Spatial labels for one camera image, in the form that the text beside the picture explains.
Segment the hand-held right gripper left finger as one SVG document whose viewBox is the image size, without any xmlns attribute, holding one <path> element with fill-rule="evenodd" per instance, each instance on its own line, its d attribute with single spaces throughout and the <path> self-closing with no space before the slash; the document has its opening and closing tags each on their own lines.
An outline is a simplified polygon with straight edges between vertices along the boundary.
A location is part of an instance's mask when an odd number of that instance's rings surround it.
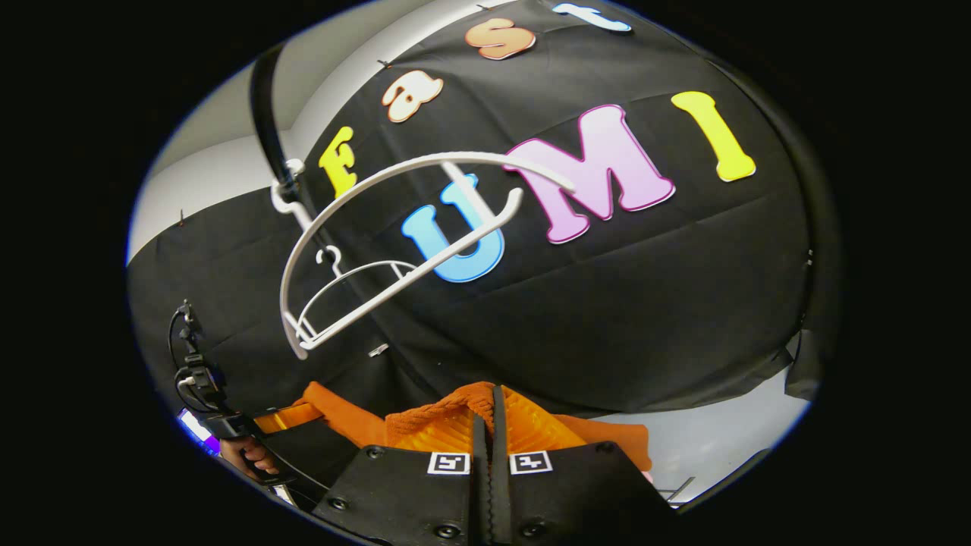
<svg viewBox="0 0 971 546">
<path fill-rule="evenodd" d="M 479 545 L 488 526 L 486 423 L 467 450 L 363 448 L 313 508 L 320 524 L 364 545 Z"/>
</svg>

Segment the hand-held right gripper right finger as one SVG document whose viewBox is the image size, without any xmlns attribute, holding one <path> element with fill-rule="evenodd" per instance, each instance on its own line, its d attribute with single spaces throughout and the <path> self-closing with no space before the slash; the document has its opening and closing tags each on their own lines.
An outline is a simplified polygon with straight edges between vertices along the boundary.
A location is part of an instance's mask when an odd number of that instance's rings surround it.
<svg viewBox="0 0 971 546">
<path fill-rule="evenodd" d="M 490 532 L 495 545 L 638 545 L 677 515 L 646 479 L 644 431 L 558 417 L 503 386 L 492 392 Z"/>
</svg>

